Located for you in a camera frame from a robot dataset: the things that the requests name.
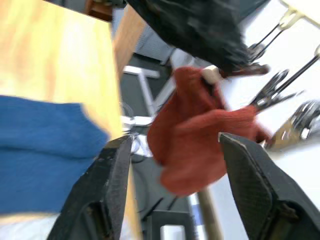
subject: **wooden table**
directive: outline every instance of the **wooden table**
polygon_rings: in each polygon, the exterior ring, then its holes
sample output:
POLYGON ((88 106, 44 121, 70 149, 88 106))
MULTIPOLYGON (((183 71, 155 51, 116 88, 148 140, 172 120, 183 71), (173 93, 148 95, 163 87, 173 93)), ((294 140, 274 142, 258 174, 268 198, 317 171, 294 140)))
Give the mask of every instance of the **wooden table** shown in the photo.
MULTIPOLYGON (((42 0, 0 1, 0 94, 54 103, 83 103, 112 139, 122 135, 111 25, 42 0)), ((132 174, 125 215, 137 239, 132 174)), ((42 214, 1 216, 3 222, 42 214)))

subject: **blue towel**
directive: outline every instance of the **blue towel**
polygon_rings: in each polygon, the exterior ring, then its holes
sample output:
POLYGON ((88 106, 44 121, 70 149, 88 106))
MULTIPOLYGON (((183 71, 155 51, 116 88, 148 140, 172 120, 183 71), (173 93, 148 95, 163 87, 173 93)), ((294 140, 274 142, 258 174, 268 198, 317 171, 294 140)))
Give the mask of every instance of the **blue towel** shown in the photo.
POLYGON ((80 104, 0 96, 0 215, 59 213, 107 141, 80 104))

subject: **red towel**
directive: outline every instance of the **red towel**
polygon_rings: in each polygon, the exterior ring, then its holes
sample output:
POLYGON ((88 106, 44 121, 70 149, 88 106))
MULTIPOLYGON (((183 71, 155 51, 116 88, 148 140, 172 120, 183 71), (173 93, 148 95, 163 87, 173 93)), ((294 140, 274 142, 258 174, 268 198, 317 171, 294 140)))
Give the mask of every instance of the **red towel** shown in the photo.
POLYGON ((154 159, 164 167, 161 183, 181 196, 200 191, 227 172, 219 132, 257 142, 270 137, 255 123, 253 106, 227 111, 218 84, 211 96, 201 69, 182 67, 174 76, 176 91, 155 118, 147 141, 154 159))

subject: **wooden stick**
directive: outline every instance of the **wooden stick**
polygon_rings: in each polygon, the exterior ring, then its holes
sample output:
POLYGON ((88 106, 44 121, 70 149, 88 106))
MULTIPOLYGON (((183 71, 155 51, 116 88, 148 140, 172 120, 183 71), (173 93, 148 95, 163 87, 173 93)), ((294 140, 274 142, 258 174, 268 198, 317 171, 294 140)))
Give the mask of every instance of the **wooden stick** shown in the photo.
POLYGON ((125 66, 136 49, 137 42, 143 33, 146 22, 128 4, 124 16, 113 39, 113 51, 117 63, 118 79, 120 80, 125 66))

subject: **floor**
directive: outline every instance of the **floor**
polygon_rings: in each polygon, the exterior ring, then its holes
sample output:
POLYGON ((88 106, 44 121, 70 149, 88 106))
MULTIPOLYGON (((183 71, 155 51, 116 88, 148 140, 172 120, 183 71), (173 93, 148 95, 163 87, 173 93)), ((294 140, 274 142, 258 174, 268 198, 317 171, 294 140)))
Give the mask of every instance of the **floor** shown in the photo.
MULTIPOLYGON (((137 54, 132 56, 130 66, 141 67, 145 69, 159 71, 159 79, 149 79, 149 86, 153 97, 155 98, 162 87, 168 80, 171 70, 168 67, 161 66, 160 61, 143 57, 137 54)), ((124 74, 121 79, 121 95, 122 101, 127 103, 134 111, 136 116, 148 116, 145 102, 142 97, 142 90, 136 76, 124 74)), ((137 132, 146 135, 148 128, 137 128, 137 132)), ((140 160, 141 156, 134 155, 133 160, 140 160)), ((136 190, 136 200, 141 218, 148 210, 160 199, 164 198, 157 210, 166 210, 171 201, 175 198, 160 183, 159 176, 161 167, 157 165, 152 157, 146 158, 145 161, 133 165, 133 175, 136 190)), ((189 212, 189 206, 186 198, 178 198, 173 205, 172 211, 189 212)), ((142 222, 142 229, 145 230, 145 223, 142 222)))

